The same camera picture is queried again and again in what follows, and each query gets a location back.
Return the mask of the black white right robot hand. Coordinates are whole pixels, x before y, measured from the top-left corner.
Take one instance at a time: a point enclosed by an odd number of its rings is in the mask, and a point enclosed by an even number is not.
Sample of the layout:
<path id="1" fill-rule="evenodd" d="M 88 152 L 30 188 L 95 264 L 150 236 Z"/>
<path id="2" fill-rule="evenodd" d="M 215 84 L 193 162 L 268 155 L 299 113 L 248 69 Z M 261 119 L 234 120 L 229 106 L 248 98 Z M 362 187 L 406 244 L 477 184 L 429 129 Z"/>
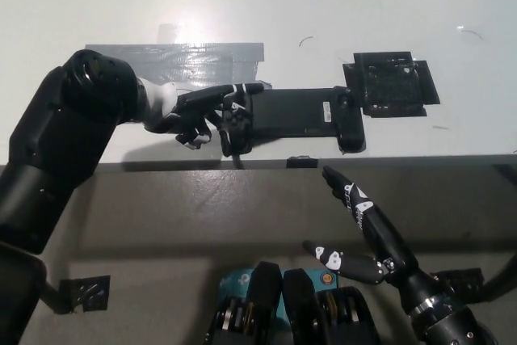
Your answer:
<path id="1" fill-rule="evenodd" d="M 304 249 L 338 276 L 363 284 L 391 284 L 410 316 L 434 308 L 443 292 L 437 281 L 420 269 L 414 253 L 380 207 L 335 169 L 325 166 L 322 176 L 352 215 L 374 255 L 347 254 L 311 241 L 302 243 Z"/>

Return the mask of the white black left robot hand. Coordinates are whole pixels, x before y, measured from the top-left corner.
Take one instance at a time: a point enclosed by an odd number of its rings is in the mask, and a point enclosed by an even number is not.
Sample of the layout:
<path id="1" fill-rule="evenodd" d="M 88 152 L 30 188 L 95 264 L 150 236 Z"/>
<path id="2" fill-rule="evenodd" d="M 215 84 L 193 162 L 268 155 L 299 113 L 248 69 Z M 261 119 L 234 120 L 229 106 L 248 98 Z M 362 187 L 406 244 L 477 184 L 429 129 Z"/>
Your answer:
<path id="1" fill-rule="evenodd" d="M 224 84 L 200 88 L 188 83 L 154 84 L 139 80 L 136 122 L 151 133 L 170 133 L 189 149 L 212 140 L 212 125 L 221 140 L 224 156 L 250 151 L 253 113 L 249 97 L 269 87 L 262 82 Z"/>

